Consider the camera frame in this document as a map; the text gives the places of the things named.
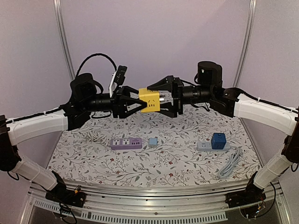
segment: table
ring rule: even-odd
[[[198,141],[225,133],[231,149],[198,152]],[[142,138],[142,149],[111,150],[112,138]],[[158,146],[149,148],[149,138]],[[238,165],[229,178],[219,170],[240,148]],[[244,180],[260,168],[257,155],[238,118],[204,108],[184,106],[184,114],[135,113],[127,119],[90,119],[80,129],[63,132],[48,169],[63,178],[87,183],[135,187],[192,186]]]

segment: yellow power strip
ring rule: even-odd
[[[147,102],[148,106],[141,110],[141,113],[160,111],[159,91],[151,91],[147,88],[139,89],[139,99]]]

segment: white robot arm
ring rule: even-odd
[[[71,82],[72,95],[68,103],[51,111],[26,117],[6,119],[0,116],[0,170],[14,172],[25,179],[35,182],[47,191],[46,198],[72,206],[83,207],[85,194],[79,188],[67,190],[62,178],[19,154],[17,145],[28,139],[58,131],[70,131],[81,127],[90,119],[92,112],[111,112],[114,118],[126,118],[147,106],[139,99],[131,98],[137,90],[121,86],[127,67],[119,66],[113,75],[113,95],[102,93],[103,87],[93,80],[90,73],[76,76]],[[128,110],[127,106],[139,104]]]
[[[265,199],[263,189],[293,163],[299,163],[298,109],[255,98],[238,88],[222,88],[222,67],[213,62],[199,62],[194,85],[167,76],[148,87],[152,91],[171,92],[173,103],[160,105],[159,113],[169,117],[183,114],[183,105],[209,103],[210,108],[229,117],[257,121],[287,135],[285,146],[258,172],[254,173],[244,191],[227,194],[229,207],[255,203]]]

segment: gray wall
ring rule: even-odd
[[[53,2],[0,2],[0,114],[24,116],[50,110],[70,96]],[[59,134],[19,145],[19,150],[46,166]],[[0,172],[0,223],[16,224],[29,182]]]
[[[299,2],[257,1],[256,16],[240,88],[286,106],[299,105]],[[267,162],[283,146],[285,135],[253,121],[246,122]],[[280,183],[294,223],[299,223],[299,173],[287,170]]]
[[[167,75],[192,81],[197,63],[223,66],[224,86],[233,83],[244,38],[248,1],[63,0],[62,11],[75,70],[90,54],[128,66],[126,85],[146,87]],[[113,68],[91,59],[91,72],[107,90]]]

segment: gray power strip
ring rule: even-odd
[[[200,141],[197,143],[197,151],[200,152],[226,152],[230,150],[230,145],[226,142],[223,149],[212,149],[212,144],[209,141]]]

